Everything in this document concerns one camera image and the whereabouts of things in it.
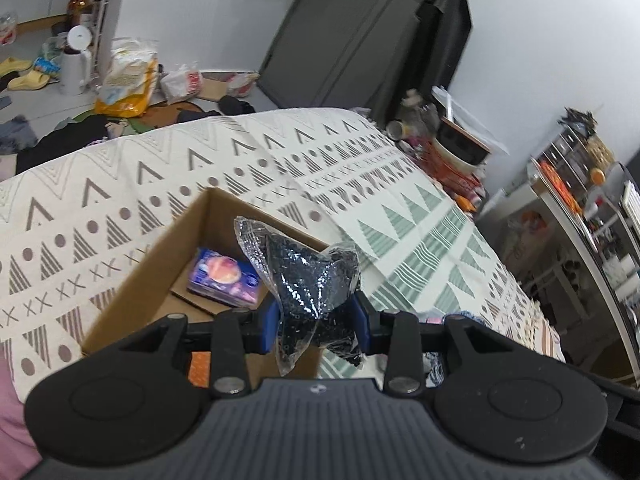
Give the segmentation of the blue tissue pack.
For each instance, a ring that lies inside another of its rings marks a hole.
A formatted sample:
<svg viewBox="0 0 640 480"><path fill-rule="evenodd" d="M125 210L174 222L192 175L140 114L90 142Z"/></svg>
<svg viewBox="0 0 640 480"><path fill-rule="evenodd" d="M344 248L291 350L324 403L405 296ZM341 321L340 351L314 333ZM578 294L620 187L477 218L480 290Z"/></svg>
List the blue tissue pack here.
<svg viewBox="0 0 640 480"><path fill-rule="evenodd" d="M208 248L198 248L186 289L229 307L255 307L260 277L250 263Z"/></svg>

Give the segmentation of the black item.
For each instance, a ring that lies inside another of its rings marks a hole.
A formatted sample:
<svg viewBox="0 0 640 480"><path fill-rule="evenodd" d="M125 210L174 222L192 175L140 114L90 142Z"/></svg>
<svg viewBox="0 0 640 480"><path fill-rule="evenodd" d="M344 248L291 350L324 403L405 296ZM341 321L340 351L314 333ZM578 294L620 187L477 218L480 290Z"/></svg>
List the black item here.
<svg viewBox="0 0 640 480"><path fill-rule="evenodd" d="M280 318L277 362L293 370L310 347L326 349L352 365L362 361L349 301L360 286L360 261L352 243L322 250L265 222L234 220L236 240L275 300Z"/></svg>

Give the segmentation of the brown cardboard box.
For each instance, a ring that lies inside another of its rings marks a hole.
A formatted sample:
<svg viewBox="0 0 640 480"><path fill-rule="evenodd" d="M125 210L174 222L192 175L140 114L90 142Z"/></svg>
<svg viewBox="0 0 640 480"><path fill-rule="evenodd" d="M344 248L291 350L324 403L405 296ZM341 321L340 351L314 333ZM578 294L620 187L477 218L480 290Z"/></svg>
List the brown cardboard box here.
<svg viewBox="0 0 640 480"><path fill-rule="evenodd" d="M179 388L192 389L188 375L192 353L178 348L180 333L231 311L230 304L191 292L189 278L202 249L216 252L212 269L224 283L239 281L245 256L236 241L234 222L259 220L322 250L326 243L290 226L233 195L211 188L160 237L137 269L122 283L99 315L82 348L87 353L72 371L77 391L127 400L156 394L167 398Z"/></svg>

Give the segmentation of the patterned fringed blanket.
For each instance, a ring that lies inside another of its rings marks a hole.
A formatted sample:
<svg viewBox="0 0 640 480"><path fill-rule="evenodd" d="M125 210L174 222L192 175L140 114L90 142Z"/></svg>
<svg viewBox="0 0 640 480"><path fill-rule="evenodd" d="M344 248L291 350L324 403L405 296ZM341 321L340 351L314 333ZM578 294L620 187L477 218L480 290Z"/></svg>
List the patterned fringed blanket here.
<svg viewBox="0 0 640 480"><path fill-rule="evenodd" d="M1 185L1 354L15 391L81 356L125 278L205 192L358 252L373 307L464 312L543 356L561 341L470 217L367 118L211 117L122 136Z"/></svg>

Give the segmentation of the black white bowl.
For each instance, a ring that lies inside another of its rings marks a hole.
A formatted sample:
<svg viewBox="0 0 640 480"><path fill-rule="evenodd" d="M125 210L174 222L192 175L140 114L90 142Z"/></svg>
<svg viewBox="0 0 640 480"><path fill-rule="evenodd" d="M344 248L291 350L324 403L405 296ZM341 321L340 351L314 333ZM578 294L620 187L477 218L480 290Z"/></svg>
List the black white bowl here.
<svg viewBox="0 0 640 480"><path fill-rule="evenodd" d="M447 118L440 120L433 142L439 155L460 174L472 174L490 155L484 143Z"/></svg>

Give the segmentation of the white desk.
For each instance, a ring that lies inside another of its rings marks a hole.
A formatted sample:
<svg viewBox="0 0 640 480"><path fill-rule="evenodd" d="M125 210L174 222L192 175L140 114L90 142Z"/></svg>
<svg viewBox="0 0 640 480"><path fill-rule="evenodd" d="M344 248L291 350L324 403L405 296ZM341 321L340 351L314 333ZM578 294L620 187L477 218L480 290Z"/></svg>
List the white desk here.
<svg viewBox="0 0 640 480"><path fill-rule="evenodd" d="M626 310L617 300L616 295L602 271L602 258L597 253L597 246L589 233L582 217L574 214L559 196L552 183L544 175L541 166L535 159L527 163L528 184L537 197L550 210L555 222L562 228L574 247L578 256L582 258L586 269L596 285L599 294L608 308L616 326L617 333L626 351L631 368L634 384L639 385L639 345L634 326L631 324Z"/></svg>

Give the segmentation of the desktop drawer organizer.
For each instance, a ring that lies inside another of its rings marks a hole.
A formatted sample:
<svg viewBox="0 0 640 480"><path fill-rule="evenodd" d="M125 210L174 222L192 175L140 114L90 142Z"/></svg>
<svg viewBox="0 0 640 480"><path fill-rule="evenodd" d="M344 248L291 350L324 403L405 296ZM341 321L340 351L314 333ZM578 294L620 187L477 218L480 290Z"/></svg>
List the desktop drawer organizer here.
<svg viewBox="0 0 640 480"><path fill-rule="evenodd" d="M549 164L571 190L590 188L591 171L604 174L615 162L613 152L597 135L591 112L567 107L558 120L560 133L541 152L538 162Z"/></svg>

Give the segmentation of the pink bed sheet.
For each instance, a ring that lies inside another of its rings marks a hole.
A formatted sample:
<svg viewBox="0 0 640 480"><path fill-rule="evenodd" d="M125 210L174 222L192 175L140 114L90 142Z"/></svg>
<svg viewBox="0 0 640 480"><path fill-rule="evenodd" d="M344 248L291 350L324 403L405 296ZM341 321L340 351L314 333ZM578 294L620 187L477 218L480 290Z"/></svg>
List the pink bed sheet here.
<svg viewBox="0 0 640 480"><path fill-rule="evenodd" d="M24 406L5 358L1 358L0 373L0 478L21 479L41 462L41 456L26 428Z"/></svg>

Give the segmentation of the white plastic bag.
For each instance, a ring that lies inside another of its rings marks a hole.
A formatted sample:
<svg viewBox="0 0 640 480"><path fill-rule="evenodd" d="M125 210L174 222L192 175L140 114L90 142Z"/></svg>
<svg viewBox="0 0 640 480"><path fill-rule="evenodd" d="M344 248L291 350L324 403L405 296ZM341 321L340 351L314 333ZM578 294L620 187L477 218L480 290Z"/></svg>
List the white plastic bag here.
<svg viewBox="0 0 640 480"><path fill-rule="evenodd" d="M196 63L182 64L160 78L160 90L168 104L194 98L200 93L202 87L203 77Z"/></svg>

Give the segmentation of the yellow food bag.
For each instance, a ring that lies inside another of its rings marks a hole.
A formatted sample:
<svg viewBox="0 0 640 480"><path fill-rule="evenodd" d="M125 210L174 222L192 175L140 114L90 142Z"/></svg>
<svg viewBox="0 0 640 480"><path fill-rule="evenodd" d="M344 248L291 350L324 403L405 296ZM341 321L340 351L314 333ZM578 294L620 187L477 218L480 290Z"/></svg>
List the yellow food bag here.
<svg viewBox="0 0 640 480"><path fill-rule="evenodd" d="M118 118L141 116L149 107L158 79L158 43L132 37L116 38L94 112Z"/></svg>

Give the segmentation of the grey door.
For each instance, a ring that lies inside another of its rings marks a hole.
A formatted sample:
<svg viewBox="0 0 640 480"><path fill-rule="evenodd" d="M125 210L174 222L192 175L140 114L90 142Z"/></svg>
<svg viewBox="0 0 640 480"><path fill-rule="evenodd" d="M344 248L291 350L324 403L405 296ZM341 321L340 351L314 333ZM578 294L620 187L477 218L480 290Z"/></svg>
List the grey door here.
<svg viewBox="0 0 640 480"><path fill-rule="evenodd" d="M294 0L260 90L281 108L368 105L421 1Z"/></svg>

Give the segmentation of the white electric kettle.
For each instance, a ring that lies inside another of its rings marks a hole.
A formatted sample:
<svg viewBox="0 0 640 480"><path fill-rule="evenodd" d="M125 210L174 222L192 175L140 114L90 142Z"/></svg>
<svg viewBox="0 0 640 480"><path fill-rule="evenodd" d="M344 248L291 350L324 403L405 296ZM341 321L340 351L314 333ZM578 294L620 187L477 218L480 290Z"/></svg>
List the white electric kettle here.
<svg viewBox="0 0 640 480"><path fill-rule="evenodd" d="M91 41L92 33L84 25L76 25L68 32L58 73L58 88L63 96L80 96L87 90L93 66Z"/></svg>

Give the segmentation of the yellow slippers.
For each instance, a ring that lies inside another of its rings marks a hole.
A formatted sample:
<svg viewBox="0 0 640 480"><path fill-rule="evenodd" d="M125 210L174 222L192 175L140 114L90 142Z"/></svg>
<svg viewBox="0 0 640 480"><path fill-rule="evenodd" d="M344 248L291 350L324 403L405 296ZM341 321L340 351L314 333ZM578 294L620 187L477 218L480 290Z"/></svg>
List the yellow slippers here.
<svg viewBox="0 0 640 480"><path fill-rule="evenodd" d="M1 64L1 90L35 91L44 88L50 76L32 67L32 62L5 58Z"/></svg>

